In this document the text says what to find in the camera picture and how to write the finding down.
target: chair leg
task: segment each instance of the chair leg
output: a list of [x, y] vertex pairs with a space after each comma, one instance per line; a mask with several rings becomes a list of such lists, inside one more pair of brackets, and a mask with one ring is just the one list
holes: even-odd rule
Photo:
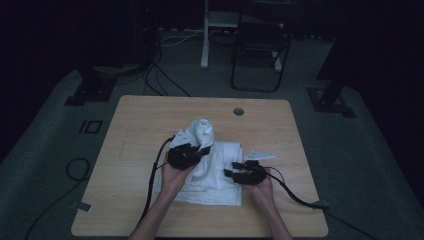
[[273, 56], [272, 56], [272, 53], [271, 53], [271, 57], [273, 57], [271, 66], [274, 66], [275, 62], [276, 62], [276, 61], [277, 61], [277, 59], [280, 57], [280, 53], [281, 53], [281, 52], [277, 52], [277, 55], [276, 55], [275, 57], [273, 57]]
[[[272, 89], [239, 87], [235, 84], [234, 78], [235, 78], [235, 68], [236, 68], [236, 61], [237, 61], [237, 48], [238, 48], [237, 46], [235, 46], [234, 49], [233, 49], [233, 56], [232, 56], [233, 66], [232, 66], [232, 70], [231, 70], [231, 86], [234, 89], [243, 90], [243, 91], [275, 92], [280, 87], [282, 79], [283, 79], [283, 72], [284, 72], [284, 68], [286, 67], [287, 56], [288, 56], [288, 53], [289, 53], [290, 45], [291, 45], [291, 38], [288, 39], [287, 47], [284, 50], [284, 58], [283, 58], [282, 66], [281, 66], [281, 71], [280, 71], [279, 76], [278, 76], [277, 85]], [[277, 57], [273, 59], [273, 63], [278, 59], [280, 53], [278, 53]]]
[[289, 40], [287, 42], [287, 47], [284, 50], [284, 59], [283, 59], [283, 62], [281, 64], [280, 75], [278, 76], [277, 86], [273, 89], [273, 92], [275, 90], [277, 90], [280, 87], [280, 85], [281, 85], [281, 80], [283, 79], [283, 72], [284, 72], [284, 69], [286, 68], [287, 56], [289, 55], [290, 45], [291, 45], [291, 38], [289, 38]]

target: white desk leg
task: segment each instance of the white desk leg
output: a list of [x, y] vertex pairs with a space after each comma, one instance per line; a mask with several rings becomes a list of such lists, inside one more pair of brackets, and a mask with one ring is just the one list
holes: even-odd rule
[[[272, 57], [275, 58], [275, 56], [277, 56], [276, 52], [272, 52]], [[275, 63], [274, 63], [274, 69], [276, 72], [280, 72], [281, 71], [281, 61], [280, 58], [278, 58]]]
[[203, 35], [203, 49], [200, 68], [208, 68], [209, 59], [209, 0], [205, 0], [205, 20], [204, 20], [204, 35]]

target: desk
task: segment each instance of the desk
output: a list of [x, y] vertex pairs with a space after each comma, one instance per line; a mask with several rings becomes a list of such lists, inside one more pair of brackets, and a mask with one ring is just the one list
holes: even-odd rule
[[[236, 116], [236, 107], [243, 108], [244, 115]], [[199, 117], [211, 121], [217, 141], [240, 142], [244, 153], [257, 150], [276, 154], [263, 165], [280, 170], [299, 198], [307, 202], [319, 199], [287, 101], [124, 96], [82, 199], [91, 210], [78, 210], [72, 233], [128, 236], [143, 211], [150, 171], [160, 146]], [[328, 233], [321, 210], [295, 203], [282, 187], [274, 186], [277, 207], [293, 236], [322, 237]], [[270, 233], [245, 191], [241, 207], [174, 202], [158, 236], [266, 237]]]
[[[235, 12], [209, 11], [209, 0], [205, 0], [205, 14], [203, 24], [204, 35], [200, 68], [207, 69], [209, 66], [209, 27], [236, 28], [238, 16], [238, 13]], [[272, 55], [275, 57], [277, 56], [277, 53], [273, 52]], [[274, 69], [276, 72], [281, 71], [282, 65], [280, 59], [275, 61]]]

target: dark background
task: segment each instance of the dark background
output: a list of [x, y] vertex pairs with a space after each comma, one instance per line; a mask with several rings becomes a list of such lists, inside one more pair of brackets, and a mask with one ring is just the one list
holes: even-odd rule
[[[211, 1], [235, 11], [241, 0]], [[423, 4], [417, 0], [297, 1], [305, 35], [334, 41], [318, 76], [358, 90], [423, 205]], [[157, 0], [164, 29], [203, 27], [203, 1]], [[80, 64], [148, 61], [148, 1], [0, 1], [1, 155], [4, 159], [56, 83]]]

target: black chair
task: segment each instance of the black chair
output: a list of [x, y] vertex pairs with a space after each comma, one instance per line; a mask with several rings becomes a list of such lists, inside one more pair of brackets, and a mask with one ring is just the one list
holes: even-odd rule
[[[242, 6], [239, 14], [232, 56], [231, 85], [238, 90], [274, 92], [281, 84], [288, 52], [293, 35], [297, 34], [303, 18], [302, 8], [290, 1], [250, 0]], [[255, 55], [240, 55], [243, 52], [266, 52], [266, 57], [272, 60], [272, 67], [284, 52], [282, 67], [276, 86], [272, 88], [255, 88], [237, 86], [235, 83], [235, 68], [238, 56], [253, 57]]]

